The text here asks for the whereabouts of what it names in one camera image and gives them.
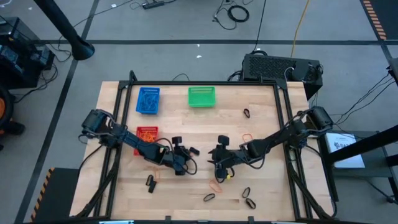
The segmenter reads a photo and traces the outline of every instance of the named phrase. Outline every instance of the yellow cable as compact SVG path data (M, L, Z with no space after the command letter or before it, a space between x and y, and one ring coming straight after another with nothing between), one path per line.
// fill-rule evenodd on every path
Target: yellow cable
M301 18L300 18L300 22L298 22L298 25L297 25L297 28L296 28L296 32L295 32L295 34L294 34L292 53L290 54L290 57L293 57L294 48L295 48L295 46L296 46L297 32L299 31L301 22L303 21L303 18L304 18L304 15L305 15L306 11L307 11L307 7L308 7L308 4L309 4L309 3L310 3L310 0L307 0L307 3L305 4L305 8L304 8L304 11L303 11L303 14L301 15Z

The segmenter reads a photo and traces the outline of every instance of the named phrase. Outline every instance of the orange object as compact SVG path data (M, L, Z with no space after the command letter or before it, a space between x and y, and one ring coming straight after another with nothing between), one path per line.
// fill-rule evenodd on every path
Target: orange object
M209 181L209 187L213 189L216 193L223 193L223 189L220 187L215 179L211 179Z
M6 102L2 98L0 98L0 119L4 115L4 112L6 112Z
M243 135L242 135L243 142L247 142L247 141L244 139L245 136L250 136L250 138L251 138L250 141L253 140L253 136L251 136L251 134L243 134Z
M159 183L159 181L160 181L160 171L156 167L153 167L153 168L154 168L154 172L155 172L155 181Z
M154 142L157 138L158 127L137 127L136 136L145 142ZM137 149L134 150L134 155L139 156Z

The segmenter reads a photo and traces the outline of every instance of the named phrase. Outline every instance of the wooden table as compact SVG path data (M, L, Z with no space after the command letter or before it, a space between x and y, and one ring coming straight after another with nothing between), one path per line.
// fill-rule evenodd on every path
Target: wooden table
M103 82L97 108L112 112L118 82ZM194 157L198 164L196 175L175 176L174 170L155 166L140 156L133 156L133 148L123 145L118 181L113 203L112 219L164 220L294 220L294 213L286 173L284 152L281 145L266 156L264 167L255 170L249 166L234 167L236 176L221 184L223 193L204 202L205 195L214 193L209 181L214 179L214 166L208 151L215 148L220 134L229 136L228 149L238 149L242 135L265 138L279 130L274 92L270 86L216 86L217 104L214 108L190 108L188 86L159 86L160 104L157 115L143 115L135 111L140 86L133 86L127 118L128 129L135 133L137 126L158 126L158 138L182 136L183 145L195 147L201 154ZM293 114L308 108L302 83L288 83ZM280 91L284 121L287 115L283 94ZM247 119L243 109L250 110ZM316 140L309 145L318 149ZM98 147L98 140L89 141L85 156ZM91 157L81 170L70 215L77 214L93 196L103 165L105 149ZM309 191L329 214L333 213L326 178L320 158L303 149L303 168ZM159 183L153 194L145 185L148 175L160 173ZM251 188L257 208L251 210L241 198L246 187ZM305 216L302 194L297 188L301 216ZM104 214L108 191L104 193L101 214Z

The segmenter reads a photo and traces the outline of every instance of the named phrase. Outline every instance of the metal stand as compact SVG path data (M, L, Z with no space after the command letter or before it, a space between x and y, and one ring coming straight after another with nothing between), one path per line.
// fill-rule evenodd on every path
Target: metal stand
M330 153L326 162L332 165L337 161L360 155L396 141L398 141L398 125Z
M85 42L70 24L68 18L57 6L54 0L34 0L44 14L50 19L52 24L69 41L72 47L72 55L76 60L90 58L94 54L94 47Z

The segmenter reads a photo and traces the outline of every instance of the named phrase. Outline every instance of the gray floor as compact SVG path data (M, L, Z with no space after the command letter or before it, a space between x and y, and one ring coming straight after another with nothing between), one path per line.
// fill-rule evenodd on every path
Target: gray floor
M100 0L96 12L123 2ZM71 23L76 24L88 16L93 0L58 0L57 3ZM238 28L231 31L223 30L211 21L219 3L214 0L178 0L148 11L141 8L131 10L126 4L96 16L88 39L254 40L263 1L248 5L250 20L238 24ZM268 0L260 39L292 40L304 5L305 0ZM31 0L13 1L5 8L0 8L0 14L19 16L41 39L55 40L60 37ZM233 25L225 19L225 14L220 14L220 17L226 26ZM85 22L76 27L79 34L84 26ZM359 0L312 1L298 39L377 40ZM126 80L132 69L139 80L171 80L182 72L188 74L191 80L226 80L240 69L244 54L253 47L239 44L95 45L94 57L78 62L25 220L28 220L33 209L46 171L50 167L77 168L80 165L85 146L78 142L77 136L87 112L96 105L102 81ZM292 49L291 45L258 47L269 55L282 57L289 57ZM389 50L392 56L398 57L398 46L389 46ZM60 58L64 57L62 53L57 54ZM347 110L386 75L385 68L388 66L378 45L298 45L294 57L317 59L324 65L324 86L319 91L318 104L330 114ZM7 136L1 140L5 145L0 152L0 179L3 180L0 184L1 223L15 220L71 62L57 63L58 78L46 90L33 93L16 105L14 117L24 123L27 129L22 136ZM390 86L366 109L351 115L341 127L374 131L397 124L397 94L396 86ZM389 146L388 153L398 153L396 146ZM391 193L386 180L372 181L388 194ZM340 196L338 218L357 222L398 223L398 207L386 203L366 182L338 178L336 184Z

